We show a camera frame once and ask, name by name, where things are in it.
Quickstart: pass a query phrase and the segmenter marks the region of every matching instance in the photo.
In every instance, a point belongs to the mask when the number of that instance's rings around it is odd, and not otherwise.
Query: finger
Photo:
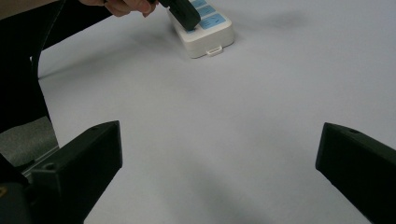
[[[151,14],[151,12],[153,12],[153,11],[155,10],[156,6],[157,6],[157,5],[156,5],[155,3],[154,3],[154,4],[151,4],[151,11],[148,12],[148,13],[142,13],[143,16],[146,18],[149,14]]]
[[[124,0],[125,3],[133,10],[142,13],[150,13],[151,4],[147,0]]]
[[[111,12],[111,14],[113,14],[116,17],[121,17],[129,14],[129,11],[128,12],[119,11],[118,9],[111,6],[109,3],[105,3],[105,7],[109,12]]]
[[[121,12],[130,12],[133,9],[130,8],[124,1],[122,0],[107,0],[106,5],[111,6],[112,8],[115,8],[118,11]]]

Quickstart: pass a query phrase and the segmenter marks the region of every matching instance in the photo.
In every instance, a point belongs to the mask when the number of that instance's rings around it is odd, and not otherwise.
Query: white power strip
[[[233,24],[224,14],[215,10],[206,0],[190,0],[201,16],[194,30],[186,31],[168,10],[178,36],[191,58],[215,56],[233,43]]]

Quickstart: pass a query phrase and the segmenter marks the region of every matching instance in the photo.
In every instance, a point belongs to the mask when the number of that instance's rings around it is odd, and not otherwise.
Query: white tabletop
[[[392,0],[212,0],[235,42],[191,59],[159,7],[43,52],[61,146],[119,120],[124,165],[85,223],[369,223],[315,169],[324,122],[396,148]]]

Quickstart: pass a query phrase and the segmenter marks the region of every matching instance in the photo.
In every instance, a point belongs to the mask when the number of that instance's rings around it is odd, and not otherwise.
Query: black plastic part
[[[184,29],[190,31],[201,21],[201,16],[189,0],[159,0],[163,7],[170,7],[169,11],[180,22]]]
[[[0,223],[33,223],[23,185],[19,183],[0,184]]]
[[[364,133],[325,123],[316,168],[372,223],[396,223],[396,151]]]
[[[118,121],[82,133],[32,170],[34,223],[83,223],[121,166]]]

